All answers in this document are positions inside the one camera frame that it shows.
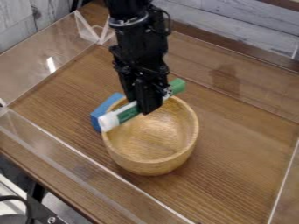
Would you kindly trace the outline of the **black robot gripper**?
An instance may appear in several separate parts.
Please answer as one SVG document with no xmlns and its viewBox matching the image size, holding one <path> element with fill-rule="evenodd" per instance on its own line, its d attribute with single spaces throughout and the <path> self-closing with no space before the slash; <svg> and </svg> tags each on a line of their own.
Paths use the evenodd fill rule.
<svg viewBox="0 0 299 224">
<path fill-rule="evenodd" d="M 108 25 L 116 32 L 109 47 L 125 98 L 136 100 L 140 112 L 162 105 L 169 68 L 164 63 L 170 34 L 169 14 L 153 0 L 106 0 Z"/>
</svg>

